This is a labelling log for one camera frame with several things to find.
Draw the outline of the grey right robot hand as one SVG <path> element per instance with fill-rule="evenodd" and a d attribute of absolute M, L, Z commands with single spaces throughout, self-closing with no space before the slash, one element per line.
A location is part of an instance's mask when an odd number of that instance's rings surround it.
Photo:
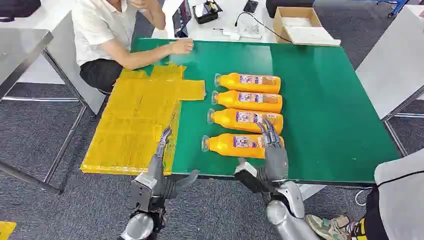
<path fill-rule="evenodd" d="M 258 122 L 257 125 L 261 130 L 264 140 L 265 162 L 264 165 L 258 169 L 257 176 L 265 183 L 283 183 L 288 180 L 289 175 L 287 151 L 269 119 L 265 118 L 263 122 L 266 124 L 266 127 L 260 122 Z"/>

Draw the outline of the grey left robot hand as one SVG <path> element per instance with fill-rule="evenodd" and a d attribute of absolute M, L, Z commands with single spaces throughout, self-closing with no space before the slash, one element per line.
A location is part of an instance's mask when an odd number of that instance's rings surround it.
<path fill-rule="evenodd" d="M 163 159 L 165 149 L 168 144 L 168 137 L 171 135 L 172 129 L 167 126 L 158 142 L 156 152 L 153 154 L 147 174 L 156 180 L 156 185 L 152 189 L 153 196 L 161 197 L 163 199 L 174 199 L 180 192 L 190 187 L 198 178 L 199 170 L 193 170 L 187 177 L 178 181 L 166 179 L 164 177 Z"/>

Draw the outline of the person's right hand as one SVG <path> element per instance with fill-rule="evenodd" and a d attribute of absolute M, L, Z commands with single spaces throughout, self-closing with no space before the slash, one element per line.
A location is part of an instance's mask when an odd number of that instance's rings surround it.
<path fill-rule="evenodd" d="M 173 41 L 169 44 L 170 53 L 181 55 L 181 54 L 189 54 L 192 52 L 194 48 L 194 41 L 191 38 L 187 39 L 179 39 Z"/>

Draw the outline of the person's left hand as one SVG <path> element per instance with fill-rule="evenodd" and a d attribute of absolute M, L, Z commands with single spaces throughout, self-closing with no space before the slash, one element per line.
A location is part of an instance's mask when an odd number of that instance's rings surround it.
<path fill-rule="evenodd" d="M 151 5 L 149 0 L 128 0 L 128 2 L 139 10 L 148 10 Z"/>

